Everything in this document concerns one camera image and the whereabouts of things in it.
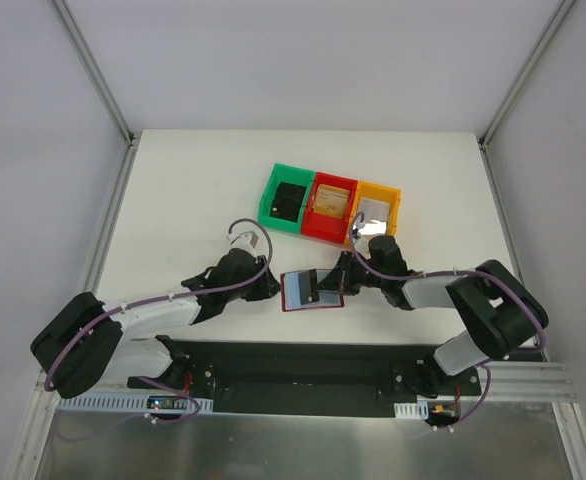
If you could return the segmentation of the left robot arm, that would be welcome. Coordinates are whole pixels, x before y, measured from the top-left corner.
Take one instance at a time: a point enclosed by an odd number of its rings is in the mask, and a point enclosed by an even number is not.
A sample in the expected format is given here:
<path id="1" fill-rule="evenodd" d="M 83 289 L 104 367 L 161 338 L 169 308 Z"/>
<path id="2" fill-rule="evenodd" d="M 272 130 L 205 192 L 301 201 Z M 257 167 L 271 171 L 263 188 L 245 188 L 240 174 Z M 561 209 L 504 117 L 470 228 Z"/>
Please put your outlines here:
<path id="1" fill-rule="evenodd" d="M 280 291 L 265 256 L 233 248 L 216 265 L 163 295 L 108 304 L 91 292 L 73 297 L 36 336 L 31 352 L 44 388 L 77 397 L 100 382 L 187 392 L 193 365 L 166 330 L 221 315 L 235 300 L 269 300 Z"/>

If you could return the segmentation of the red leather card holder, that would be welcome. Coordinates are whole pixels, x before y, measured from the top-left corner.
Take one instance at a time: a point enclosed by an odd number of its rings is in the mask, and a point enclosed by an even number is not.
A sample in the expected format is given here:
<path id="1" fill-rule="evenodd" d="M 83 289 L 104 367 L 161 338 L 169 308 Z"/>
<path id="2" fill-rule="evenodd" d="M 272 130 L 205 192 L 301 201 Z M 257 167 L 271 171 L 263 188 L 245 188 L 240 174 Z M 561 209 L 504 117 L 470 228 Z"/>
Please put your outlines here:
<path id="1" fill-rule="evenodd" d="M 285 313 L 313 310 L 337 309 L 345 305 L 341 294 L 318 289 L 328 269 L 298 270 L 283 273 L 280 276 L 281 306 Z"/>

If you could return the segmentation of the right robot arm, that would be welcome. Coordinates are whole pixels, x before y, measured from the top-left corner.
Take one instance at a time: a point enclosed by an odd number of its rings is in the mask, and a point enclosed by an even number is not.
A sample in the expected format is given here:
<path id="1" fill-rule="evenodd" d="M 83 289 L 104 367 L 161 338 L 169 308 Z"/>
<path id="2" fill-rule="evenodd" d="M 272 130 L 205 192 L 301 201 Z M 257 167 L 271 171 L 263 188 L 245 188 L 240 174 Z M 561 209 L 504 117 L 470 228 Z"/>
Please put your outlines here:
<path id="1" fill-rule="evenodd" d="M 392 236 L 369 240 L 368 250 L 367 258 L 342 252 L 317 289 L 355 296 L 363 287 L 375 288 L 395 308 L 453 309 L 464 324 L 460 334 L 403 375 L 404 387 L 413 393 L 446 394 L 464 371 L 500 360 L 532 338 L 538 345 L 530 352 L 545 348 L 546 311 L 501 262 L 487 260 L 465 271 L 418 272 L 407 266 Z"/>

